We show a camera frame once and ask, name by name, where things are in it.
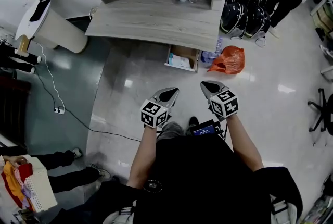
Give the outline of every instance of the plastic bag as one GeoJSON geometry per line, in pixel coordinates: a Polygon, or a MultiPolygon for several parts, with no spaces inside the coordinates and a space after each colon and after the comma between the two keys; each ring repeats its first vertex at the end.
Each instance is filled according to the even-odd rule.
{"type": "Polygon", "coordinates": [[[213,65],[208,71],[219,71],[226,74],[238,74],[245,66],[245,54],[243,48],[227,46],[222,54],[214,60],[213,65]]]}

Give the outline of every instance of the white basket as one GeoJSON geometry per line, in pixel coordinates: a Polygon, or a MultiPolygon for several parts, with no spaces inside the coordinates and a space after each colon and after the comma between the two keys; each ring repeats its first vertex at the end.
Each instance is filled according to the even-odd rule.
{"type": "Polygon", "coordinates": [[[27,177],[24,183],[32,194],[30,201],[36,212],[45,211],[57,205],[48,180],[46,168],[38,158],[29,155],[25,155],[24,157],[32,164],[33,175],[27,177]]]}

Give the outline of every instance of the white tiled floor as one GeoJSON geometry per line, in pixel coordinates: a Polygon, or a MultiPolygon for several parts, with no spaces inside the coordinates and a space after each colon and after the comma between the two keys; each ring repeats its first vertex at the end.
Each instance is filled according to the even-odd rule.
{"type": "MultiPolygon", "coordinates": [[[[246,40],[225,39],[223,45],[245,49],[245,68],[236,76],[207,72],[202,64],[198,73],[166,67],[166,46],[114,40],[115,47],[99,84],[91,128],[140,139],[141,104],[158,89],[170,86],[181,91],[172,120],[183,126],[192,115],[200,122],[207,121],[213,115],[207,110],[199,83],[221,81],[238,94],[239,116],[264,162],[268,166],[283,164],[290,170],[303,198],[303,215],[306,214],[333,168],[330,136],[324,133],[318,140],[320,129],[308,133],[316,112],[306,102],[318,102],[318,88],[324,88],[327,97],[332,89],[319,73],[328,62],[318,47],[320,40],[309,11],[308,4],[292,11],[278,26],[281,38],[267,34],[264,48],[246,40]]],[[[137,148],[138,142],[90,132],[87,155],[90,161],[127,178],[137,148]]]]}

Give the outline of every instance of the power strip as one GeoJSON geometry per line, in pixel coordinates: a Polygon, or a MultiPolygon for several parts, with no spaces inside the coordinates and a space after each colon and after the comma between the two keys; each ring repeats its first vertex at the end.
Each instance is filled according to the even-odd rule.
{"type": "Polygon", "coordinates": [[[60,109],[60,108],[55,108],[54,109],[54,113],[60,114],[60,115],[64,115],[65,114],[65,110],[64,109],[60,109]]]}

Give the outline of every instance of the red cloth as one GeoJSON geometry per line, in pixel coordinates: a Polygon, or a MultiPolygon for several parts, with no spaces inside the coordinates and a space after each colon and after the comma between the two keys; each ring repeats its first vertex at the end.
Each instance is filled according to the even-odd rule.
{"type": "Polygon", "coordinates": [[[5,173],[2,172],[2,173],[1,173],[1,176],[2,176],[2,178],[4,179],[5,187],[6,187],[6,189],[7,189],[7,192],[9,193],[10,197],[14,200],[14,202],[17,204],[17,206],[18,206],[19,208],[22,208],[22,203],[21,203],[20,199],[18,199],[17,196],[15,196],[15,195],[13,195],[13,194],[11,193],[11,190],[10,190],[10,188],[9,188],[9,186],[8,186],[8,183],[7,183],[7,179],[6,179],[6,175],[5,175],[5,173]]]}
{"type": "Polygon", "coordinates": [[[32,175],[32,164],[27,163],[20,165],[18,170],[20,172],[21,181],[24,183],[25,179],[32,175]]]}

